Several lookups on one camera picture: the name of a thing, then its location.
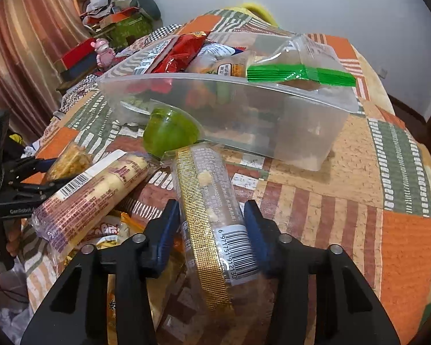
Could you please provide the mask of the patchwork striped bedspread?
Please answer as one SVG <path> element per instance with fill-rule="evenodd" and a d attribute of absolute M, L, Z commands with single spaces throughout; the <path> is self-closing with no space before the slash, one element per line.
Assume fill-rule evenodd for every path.
<path fill-rule="evenodd" d="M 278 39 L 292 33 L 240 8 L 218 9 L 181 25 L 157 29 L 128 47 L 133 53 L 171 34 L 212 30 L 223 39 Z M 255 200 L 281 232 L 302 243 L 338 243 L 363 273 L 395 326 L 402 344 L 416 334 L 431 312 L 431 155 L 395 116 L 388 95 L 371 66 L 345 38 L 307 34 L 332 47 L 345 70 L 356 77 L 359 110 L 350 114 L 321 170 L 301 170 L 279 160 L 224 149 L 221 154 L 240 204 Z M 137 125 L 120 127 L 97 84 L 82 81 L 66 93 L 63 122 L 52 120 L 37 157 L 57 157 L 72 140 L 87 147 L 94 161 L 116 150 L 141 148 Z M 140 225 L 159 216 L 174 197 L 169 170 L 159 170 L 127 199 L 126 209 Z M 55 267 L 46 241 L 24 229 L 23 265 L 33 314 L 64 269 Z M 191 298 L 185 268 L 170 261 L 152 279 L 154 319 L 161 319 L 159 344 L 262 344 L 271 316 L 272 295 L 243 324 L 204 329 Z"/>

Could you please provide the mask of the green zip clear bag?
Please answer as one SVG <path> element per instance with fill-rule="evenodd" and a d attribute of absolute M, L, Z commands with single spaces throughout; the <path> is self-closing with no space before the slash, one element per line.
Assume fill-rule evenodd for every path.
<path fill-rule="evenodd" d="M 278 83 L 303 90 L 357 84 L 332 47 L 303 34 L 287 39 L 271 55 L 257 58 L 246 74 L 252 83 Z"/>

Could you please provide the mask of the red striped curtain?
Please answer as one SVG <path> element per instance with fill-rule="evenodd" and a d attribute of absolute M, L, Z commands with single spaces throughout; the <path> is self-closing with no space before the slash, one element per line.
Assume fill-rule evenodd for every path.
<path fill-rule="evenodd" d="M 0 109 L 26 142 L 38 139 L 60 106 L 55 64 L 88 38 L 88 0 L 0 0 Z"/>

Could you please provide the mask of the yellow pillow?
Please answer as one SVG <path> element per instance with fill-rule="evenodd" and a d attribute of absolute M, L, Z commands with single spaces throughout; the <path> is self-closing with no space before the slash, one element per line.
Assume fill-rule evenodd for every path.
<path fill-rule="evenodd" d="M 277 21 L 274 19 L 273 15 L 262 5 L 254 2 L 244 2 L 239 6 L 234 6 L 230 8 L 238 12 L 245 13 L 247 15 L 256 16 L 260 20 L 265 21 L 271 26 L 278 27 Z"/>

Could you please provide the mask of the red box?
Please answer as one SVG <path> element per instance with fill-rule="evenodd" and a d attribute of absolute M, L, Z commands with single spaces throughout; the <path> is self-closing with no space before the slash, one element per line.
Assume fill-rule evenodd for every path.
<path fill-rule="evenodd" d="M 56 70 L 58 72 L 64 72 L 68 69 L 71 69 L 84 57 L 90 55 L 94 51 L 94 42 L 95 39 L 91 37 L 69 50 L 66 54 L 64 54 L 54 63 L 54 67 L 56 68 Z"/>

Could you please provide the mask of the orange snack bag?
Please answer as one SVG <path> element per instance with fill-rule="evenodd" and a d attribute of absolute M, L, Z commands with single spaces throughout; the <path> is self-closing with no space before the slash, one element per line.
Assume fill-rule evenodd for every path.
<path fill-rule="evenodd" d="M 90 168 L 92 164 L 92 155 L 84 147 L 70 142 L 46 172 L 43 182 L 73 178 Z"/>

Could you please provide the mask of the blue white snack bag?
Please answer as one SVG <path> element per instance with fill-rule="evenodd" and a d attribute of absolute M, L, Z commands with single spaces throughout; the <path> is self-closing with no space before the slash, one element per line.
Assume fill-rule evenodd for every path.
<path fill-rule="evenodd" d="M 242 50 L 227 45 L 210 42 L 204 44 L 200 52 L 190 62 L 185 72 L 208 73 L 217 61 L 242 53 Z"/>

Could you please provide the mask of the red white snack bag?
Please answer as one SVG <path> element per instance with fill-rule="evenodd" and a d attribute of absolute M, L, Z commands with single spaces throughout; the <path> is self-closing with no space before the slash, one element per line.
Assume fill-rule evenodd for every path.
<path fill-rule="evenodd" d="M 171 37 L 155 45 L 134 68 L 135 75 L 175 73 L 187 69 L 202 49 L 208 33 L 197 31 Z"/>

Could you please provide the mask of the clear plastic storage bin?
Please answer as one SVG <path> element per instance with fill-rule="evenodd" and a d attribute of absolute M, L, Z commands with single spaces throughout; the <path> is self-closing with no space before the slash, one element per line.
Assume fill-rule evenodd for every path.
<path fill-rule="evenodd" d="M 271 55 L 300 34 L 211 33 L 210 42 L 242 50 L 255 59 Z M 135 75 L 134 68 L 159 40 L 99 78 L 98 86 L 122 123 L 147 123 L 154 108 L 166 105 L 187 112 L 201 125 L 203 139 L 282 160 L 304 170 L 321 168 L 347 117 L 358 111 L 360 70 L 351 69 L 355 87 L 303 90 L 246 78 L 175 72 Z"/>

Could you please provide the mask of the purple label biscuit roll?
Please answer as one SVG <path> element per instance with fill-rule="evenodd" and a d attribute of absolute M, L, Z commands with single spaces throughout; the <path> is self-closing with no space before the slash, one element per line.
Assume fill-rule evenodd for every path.
<path fill-rule="evenodd" d="M 62 262 L 101 219 L 156 170 L 144 154 L 117 149 L 69 181 L 32 214 L 31 224 Z"/>

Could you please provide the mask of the pink plush toy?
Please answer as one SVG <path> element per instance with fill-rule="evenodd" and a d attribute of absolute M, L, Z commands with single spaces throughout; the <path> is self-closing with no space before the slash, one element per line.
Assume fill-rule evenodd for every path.
<path fill-rule="evenodd" d="M 115 51 L 109 46 L 108 40 L 97 38 L 91 43 L 96 53 L 96 63 L 100 69 L 108 69 L 116 56 Z"/>

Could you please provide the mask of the tan cracker block pack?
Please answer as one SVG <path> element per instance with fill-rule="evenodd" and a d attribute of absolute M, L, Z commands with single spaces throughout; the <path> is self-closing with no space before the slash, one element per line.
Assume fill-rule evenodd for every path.
<path fill-rule="evenodd" d="M 243 54 L 240 54 L 240 57 L 233 55 L 232 57 L 224 58 L 215 64 L 214 73 L 219 76 L 246 78 L 247 68 L 254 59 L 251 55 L 244 56 Z"/>

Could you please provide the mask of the checkered patchwork quilt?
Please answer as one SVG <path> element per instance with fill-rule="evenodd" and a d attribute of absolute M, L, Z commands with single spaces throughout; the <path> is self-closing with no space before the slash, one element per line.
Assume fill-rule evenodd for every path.
<path fill-rule="evenodd" d="M 181 27 L 181 24 L 162 26 L 154 30 L 151 34 L 147 34 L 137 39 L 131 45 L 116 54 L 112 66 L 117 65 L 122 60 L 125 60 L 134 53 L 140 51 L 146 45 L 150 45 L 152 42 L 164 38 L 169 34 L 174 34 Z M 72 87 L 65 90 L 60 101 L 60 107 L 54 111 L 53 116 L 58 119 L 62 119 L 62 117 L 74 106 L 76 102 L 83 98 L 87 92 L 95 88 L 96 80 L 104 72 L 106 72 L 105 69 L 96 69 L 95 71 L 91 71 L 89 74 L 83 76 L 79 81 L 76 81 Z"/>

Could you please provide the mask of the green jelly cup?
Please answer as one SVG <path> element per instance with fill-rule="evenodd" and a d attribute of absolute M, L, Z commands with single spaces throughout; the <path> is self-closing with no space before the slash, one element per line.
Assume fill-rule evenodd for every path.
<path fill-rule="evenodd" d="M 178 108 L 161 105 L 152 111 L 143 133 L 145 150 L 156 158 L 165 152 L 190 146 L 203 136 L 201 125 Z"/>

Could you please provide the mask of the gold band cracker tube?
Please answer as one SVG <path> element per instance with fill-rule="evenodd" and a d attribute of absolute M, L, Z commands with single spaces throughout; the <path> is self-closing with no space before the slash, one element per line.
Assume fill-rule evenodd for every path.
<path fill-rule="evenodd" d="M 171 167 L 197 305 L 215 317 L 253 314 L 259 270 L 222 157 L 207 144 L 194 144 L 175 150 Z"/>

